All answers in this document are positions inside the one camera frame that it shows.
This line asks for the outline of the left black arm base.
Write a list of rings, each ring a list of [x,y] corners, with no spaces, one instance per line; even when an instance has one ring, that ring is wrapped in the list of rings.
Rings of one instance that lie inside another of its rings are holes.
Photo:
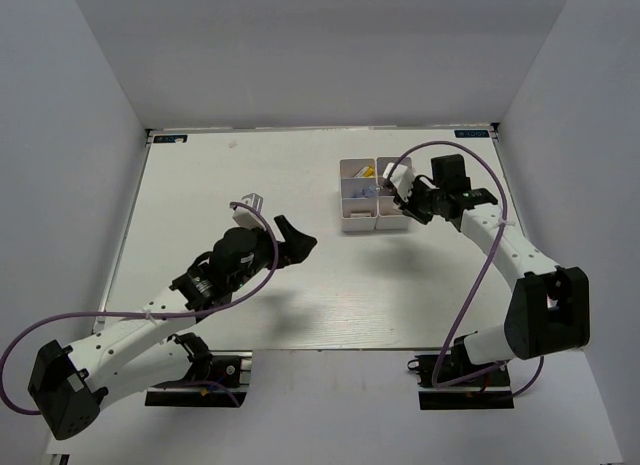
[[[168,408],[239,408],[249,391],[252,359],[251,352],[214,352],[206,365],[188,372],[182,379],[185,385],[148,389],[145,405]]]

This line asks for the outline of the clear blue pen pack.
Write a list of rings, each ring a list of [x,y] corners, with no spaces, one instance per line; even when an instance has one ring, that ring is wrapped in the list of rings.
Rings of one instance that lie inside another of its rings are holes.
[[[361,189],[355,190],[350,198],[353,199],[373,199],[379,195],[379,187],[377,185],[367,185]]]

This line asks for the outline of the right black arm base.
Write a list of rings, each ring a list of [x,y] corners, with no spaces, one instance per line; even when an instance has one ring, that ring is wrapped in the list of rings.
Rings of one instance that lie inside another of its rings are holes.
[[[470,381],[436,389],[432,372],[436,352],[416,355],[407,369],[416,375],[419,408],[422,411],[508,410],[514,408],[511,380],[505,367]]]

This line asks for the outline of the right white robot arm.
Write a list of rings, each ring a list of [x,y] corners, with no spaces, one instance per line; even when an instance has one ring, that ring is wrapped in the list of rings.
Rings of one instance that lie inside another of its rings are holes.
[[[403,215],[426,225],[441,217],[477,245],[512,296],[504,322],[459,337],[451,353],[453,375],[472,384],[488,365],[582,348],[590,340],[589,280],[565,268],[508,224],[498,201],[473,188],[461,155],[434,158],[431,184],[414,170],[390,164],[383,177]]]

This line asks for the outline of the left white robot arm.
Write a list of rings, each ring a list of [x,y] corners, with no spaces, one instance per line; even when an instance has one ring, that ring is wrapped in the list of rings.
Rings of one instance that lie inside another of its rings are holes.
[[[142,317],[122,318],[67,346],[51,341],[41,347],[28,392],[54,438],[79,434],[108,406],[150,387],[218,387],[218,360],[190,330],[198,314],[228,307],[259,272],[300,264],[317,244],[284,216],[274,222],[280,241],[255,218],[237,219]]]

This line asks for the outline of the white boxed eraser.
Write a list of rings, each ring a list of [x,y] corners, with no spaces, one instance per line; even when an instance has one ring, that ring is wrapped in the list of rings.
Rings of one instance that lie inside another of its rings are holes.
[[[372,218],[373,214],[370,211],[356,211],[356,212],[351,212],[349,214],[349,218],[352,219],[364,219],[364,218]]]

